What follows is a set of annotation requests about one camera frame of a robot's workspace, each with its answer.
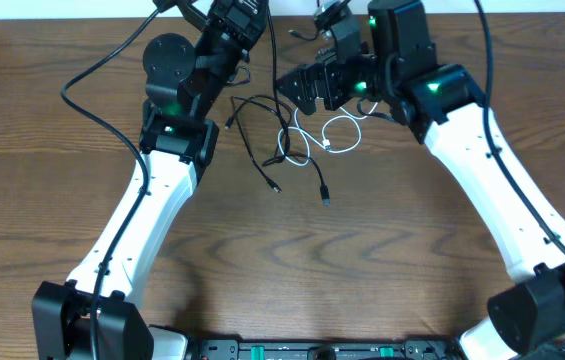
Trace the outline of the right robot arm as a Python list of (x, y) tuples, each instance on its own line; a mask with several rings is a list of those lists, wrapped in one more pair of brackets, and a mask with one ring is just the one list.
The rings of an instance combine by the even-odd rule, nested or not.
[(373, 0), (364, 43), (345, 1), (318, 8), (333, 46), (276, 81), (304, 114), (350, 100), (383, 102), (456, 179), (490, 231), (512, 280), (487, 317), (458, 339), (464, 359), (565, 359), (565, 219), (505, 140), (492, 88), (459, 64), (438, 61), (423, 4)]

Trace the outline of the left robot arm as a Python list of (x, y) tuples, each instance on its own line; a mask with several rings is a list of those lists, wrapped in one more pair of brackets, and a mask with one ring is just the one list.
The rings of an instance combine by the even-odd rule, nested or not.
[(208, 114), (263, 34), (265, 1), (215, 1), (207, 12), (181, 1), (196, 42), (166, 33), (145, 48), (147, 98), (131, 146), (129, 185), (97, 242), (62, 284), (43, 282), (32, 300), (42, 359), (187, 359), (187, 336), (140, 315), (155, 257), (211, 163), (218, 126)]

